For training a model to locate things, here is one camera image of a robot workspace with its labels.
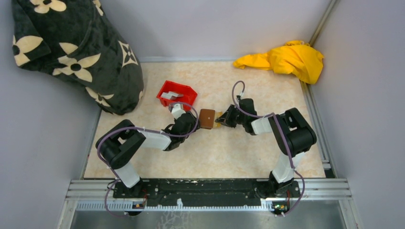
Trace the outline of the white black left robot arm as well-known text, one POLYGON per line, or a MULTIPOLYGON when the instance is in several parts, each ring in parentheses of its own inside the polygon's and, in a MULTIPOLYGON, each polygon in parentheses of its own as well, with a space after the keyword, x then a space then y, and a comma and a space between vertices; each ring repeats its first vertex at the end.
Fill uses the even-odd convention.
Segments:
POLYGON ((123 183, 124 191, 133 198, 140 196, 143 191, 141 177, 130 162, 135 153, 142 148, 174 150, 201 127, 198 112, 192 105, 174 102, 169 105, 169 111, 174 123, 165 129, 146 129, 125 119, 96 142, 97 156, 123 183))

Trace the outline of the grey cards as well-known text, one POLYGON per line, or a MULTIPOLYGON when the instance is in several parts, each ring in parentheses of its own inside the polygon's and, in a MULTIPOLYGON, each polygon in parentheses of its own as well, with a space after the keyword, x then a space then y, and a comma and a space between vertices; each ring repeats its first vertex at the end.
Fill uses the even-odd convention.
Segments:
POLYGON ((169 92, 163 92, 160 97, 163 99, 175 100, 177 98, 183 97, 183 94, 169 91, 169 92))

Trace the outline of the red plastic bin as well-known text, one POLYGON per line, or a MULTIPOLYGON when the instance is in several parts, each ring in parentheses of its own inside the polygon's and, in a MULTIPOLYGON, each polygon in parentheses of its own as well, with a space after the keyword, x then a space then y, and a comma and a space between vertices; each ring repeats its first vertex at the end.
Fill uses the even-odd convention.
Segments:
POLYGON ((162 85, 160 91, 156 95, 156 98, 160 101, 160 103, 163 106, 167 107, 168 105, 170 105, 171 103, 174 103, 174 102, 184 102, 189 105, 193 105, 197 98, 197 95, 198 95, 197 92, 188 85, 166 80, 164 82, 164 84, 162 85), (163 99, 160 97, 163 92, 169 92, 169 91, 183 94, 183 97, 177 98, 175 100, 168 100, 168 99, 163 99))

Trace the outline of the yellow credit card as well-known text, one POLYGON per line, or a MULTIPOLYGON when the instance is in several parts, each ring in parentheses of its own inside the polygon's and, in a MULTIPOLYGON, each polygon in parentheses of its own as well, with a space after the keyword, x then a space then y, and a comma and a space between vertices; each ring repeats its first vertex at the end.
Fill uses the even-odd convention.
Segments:
POLYGON ((216 120, 223 115, 223 112, 216 112, 214 115, 214 123, 213 123, 213 128, 219 128, 221 126, 220 123, 218 123, 216 120))

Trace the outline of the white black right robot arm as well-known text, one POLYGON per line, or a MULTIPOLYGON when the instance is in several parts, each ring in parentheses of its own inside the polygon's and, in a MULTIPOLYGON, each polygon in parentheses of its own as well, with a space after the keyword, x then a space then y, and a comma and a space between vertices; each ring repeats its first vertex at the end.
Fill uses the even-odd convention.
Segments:
POLYGON ((297 108, 261 117, 251 98, 240 99, 237 105, 229 106, 216 122, 231 128, 242 125, 251 135, 273 133, 281 154, 269 174, 266 191, 275 197, 282 196, 291 186, 296 165, 317 141, 314 130, 297 108))

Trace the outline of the brown leather card holder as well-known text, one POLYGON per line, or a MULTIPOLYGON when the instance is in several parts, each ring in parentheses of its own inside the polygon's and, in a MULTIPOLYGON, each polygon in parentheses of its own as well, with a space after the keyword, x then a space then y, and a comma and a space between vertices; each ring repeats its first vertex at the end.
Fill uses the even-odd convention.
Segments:
POLYGON ((214 126, 215 110, 201 109, 199 121, 202 129, 212 129, 214 126))

